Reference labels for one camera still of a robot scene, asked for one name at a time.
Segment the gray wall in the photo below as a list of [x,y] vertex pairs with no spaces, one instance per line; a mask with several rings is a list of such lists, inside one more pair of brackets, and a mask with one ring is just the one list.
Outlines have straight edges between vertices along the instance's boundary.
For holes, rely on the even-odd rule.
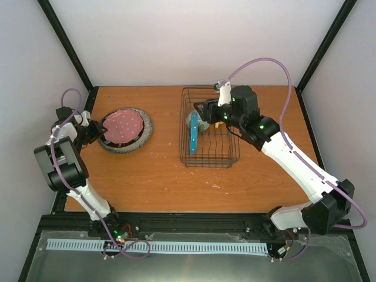
[[[297,84],[343,0],[51,0],[95,85],[211,84],[281,60]],[[272,63],[234,85],[282,85]]]
[[8,282],[55,195],[33,150],[49,138],[61,93],[84,88],[37,1],[0,1],[0,11],[0,280]]
[[[324,164],[355,184],[370,218],[355,233],[376,281],[376,1],[358,1],[303,93]],[[355,209],[352,224],[361,219]]]

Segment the wire rack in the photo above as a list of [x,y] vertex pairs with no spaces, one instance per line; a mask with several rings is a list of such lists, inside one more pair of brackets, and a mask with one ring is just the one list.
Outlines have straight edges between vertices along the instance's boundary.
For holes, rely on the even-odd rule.
[[189,155],[190,129],[186,118],[194,110],[193,104],[208,99],[218,98],[213,88],[186,87],[182,91],[179,130],[179,157],[186,167],[217,167],[230,168],[239,160],[239,138],[230,134],[225,124],[218,128],[210,125],[208,129],[199,131],[197,152]]

